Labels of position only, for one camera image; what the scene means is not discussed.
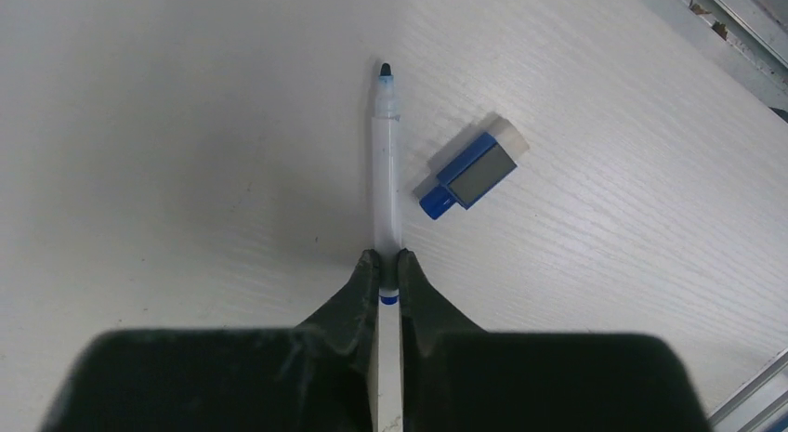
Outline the white pen blue tip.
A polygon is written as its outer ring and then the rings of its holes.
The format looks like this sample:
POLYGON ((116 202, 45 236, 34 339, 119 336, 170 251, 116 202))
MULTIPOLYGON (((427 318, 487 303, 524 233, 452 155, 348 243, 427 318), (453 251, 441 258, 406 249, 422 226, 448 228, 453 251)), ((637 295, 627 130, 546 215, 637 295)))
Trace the white pen blue tip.
POLYGON ((391 65, 381 64, 371 121, 371 204, 374 250, 381 261, 377 321, 377 429, 402 431, 401 338, 396 258, 402 248, 400 118, 391 65))

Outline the blue pen cap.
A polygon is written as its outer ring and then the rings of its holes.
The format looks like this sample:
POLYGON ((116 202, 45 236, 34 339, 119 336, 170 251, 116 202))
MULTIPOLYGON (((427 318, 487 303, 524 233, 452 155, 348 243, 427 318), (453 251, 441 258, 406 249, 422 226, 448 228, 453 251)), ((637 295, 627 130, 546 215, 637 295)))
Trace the blue pen cap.
POLYGON ((495 117, 435 175, 420 207, 433 220, 455 205, 469 209, 518 167, 529 148, 510 121, 495 117))

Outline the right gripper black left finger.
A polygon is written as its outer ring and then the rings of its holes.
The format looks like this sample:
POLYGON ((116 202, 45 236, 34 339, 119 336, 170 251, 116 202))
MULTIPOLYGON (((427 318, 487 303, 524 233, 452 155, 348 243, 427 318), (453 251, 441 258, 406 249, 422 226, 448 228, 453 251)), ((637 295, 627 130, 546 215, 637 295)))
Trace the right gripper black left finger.
POLYGON ((297 325, 309 357, 303 430, 377 429, 380 265, 378 253, 363 251, 348 281, 297 325))

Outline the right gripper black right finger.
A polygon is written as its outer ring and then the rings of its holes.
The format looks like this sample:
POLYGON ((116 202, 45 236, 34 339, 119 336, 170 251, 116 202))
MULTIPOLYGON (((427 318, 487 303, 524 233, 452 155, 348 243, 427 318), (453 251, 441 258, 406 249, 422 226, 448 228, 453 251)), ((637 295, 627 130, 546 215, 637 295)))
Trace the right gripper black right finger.
POLYGON ((397 256, 402 401, 407 431, 474 431, 472 381, 490 362, 489 335, 429 281, 416 254, 397 256))

